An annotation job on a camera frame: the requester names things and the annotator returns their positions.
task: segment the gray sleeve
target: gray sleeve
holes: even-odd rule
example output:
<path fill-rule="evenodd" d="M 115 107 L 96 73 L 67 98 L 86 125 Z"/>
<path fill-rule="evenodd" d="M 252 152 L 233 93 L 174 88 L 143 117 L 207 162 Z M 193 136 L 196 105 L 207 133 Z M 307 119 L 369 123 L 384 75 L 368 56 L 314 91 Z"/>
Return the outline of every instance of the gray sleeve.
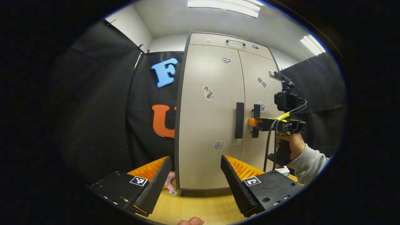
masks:
<path fill-rule="evenodd" d="M 324 154 L 306 144 L 301 155 L 287 164 L 287 167 L 294 169 L 294 175 L 300 184 L 307 184 L 318 175 L 328 160 Z"/>

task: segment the black curtain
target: black curtain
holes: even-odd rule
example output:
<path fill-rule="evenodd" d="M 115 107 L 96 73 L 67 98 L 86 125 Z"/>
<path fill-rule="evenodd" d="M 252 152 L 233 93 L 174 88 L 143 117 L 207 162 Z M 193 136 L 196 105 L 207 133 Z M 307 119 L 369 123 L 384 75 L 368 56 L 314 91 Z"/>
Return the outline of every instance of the black curtain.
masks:
<path fill-rule="evenodd" d="M 292 93 L 307 100 L 309 109 L 294 115 L 305 120 L 304 141 L 332 157 L 340 146 L 347 118 L 346 84 L 335 61 L 327 53 L 311 57 L 282 70 L 298 89 Z"/>
<path fill-rule="evenodd" d="M 155 70 L 151 67 L 170 58 L 175 58 L 178 61 L 177 64 L 173 65 L 175 74 L 169 74 L 170 77 L 174 78 L 174 81 L 158 88 L 158 78 Z M 126 108 L 129 151 L 135 167 L 170 155 L 172 157 L 172 170 L 175 170 L 174 138 L 162 137 L 153 130 L 154 112 L 152 106 L 156 104 L 169 106 L 165 127 L 175 129 L 176 112 L 174 107 L 178 95 L 182 58 L 182 51 L 154 52 L 140 56 L 130 83 Z"/>
<path fill-rule="evenodd" d="M 68 168 L 92 184 L 133 169 L 125 109 L 138 47 L 103 20 L 60 55 L 48 80 L 46 135 Z"/>

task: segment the wooden table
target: wooden table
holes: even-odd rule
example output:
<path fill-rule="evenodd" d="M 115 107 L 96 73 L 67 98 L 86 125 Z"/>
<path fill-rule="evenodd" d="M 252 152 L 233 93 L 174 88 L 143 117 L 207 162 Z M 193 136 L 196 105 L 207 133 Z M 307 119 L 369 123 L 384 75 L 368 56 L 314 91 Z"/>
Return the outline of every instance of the wooden table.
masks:
<path fill-rule="evenodd" d="M 297 182 L 295 176 L 289 175 L 289 178 Z M 225 225 L 245 219 L 230 189 L 185 192 L 183 197 L 182 191 L 176 192 L 172 196 L 168 189 L 163 189 L 153 213 L 147 218 L 167 225 L 177 225 L 192 217 L 201 218 L 204 225 Z"/>

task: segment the small toy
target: small toy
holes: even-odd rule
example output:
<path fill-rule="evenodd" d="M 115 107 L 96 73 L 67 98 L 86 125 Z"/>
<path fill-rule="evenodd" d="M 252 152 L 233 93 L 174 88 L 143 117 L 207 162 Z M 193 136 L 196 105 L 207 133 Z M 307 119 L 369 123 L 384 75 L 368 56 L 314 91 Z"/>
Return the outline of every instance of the small toy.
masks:
<path fill-rule="evenodd" d="M 168 188 L 170 195 L 176 195 L 176 190 L 171 184 L 172 179 L 175 177 L 175 173 L 169 173 L 167 180 L 165 181 L 164 188 Z"/>

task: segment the hand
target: hand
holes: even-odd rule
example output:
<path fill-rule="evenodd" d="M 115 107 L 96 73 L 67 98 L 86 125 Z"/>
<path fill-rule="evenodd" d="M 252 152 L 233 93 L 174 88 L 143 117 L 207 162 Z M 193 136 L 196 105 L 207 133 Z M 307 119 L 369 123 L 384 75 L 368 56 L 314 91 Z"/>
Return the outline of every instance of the hand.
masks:
<path fill-rule="evenodd" d="M 291 135 L 283 135 L 276 137 L 276 147 L 279 149 L 280 142 L 282 140 L 286 140 L 289 142 L 289 147 L 292 153 L 290 154 L 290 161 L 297 159 L 306 148 L 306 144 L 303 141 L 300 133 L 291 134 Z"/>
<path fill-rule="evenodd" d="M 199 217 L 192 217 L 189 221 L 181 220 L 178 225 L 203 225 L 204 221 L 202 221 Z"/>

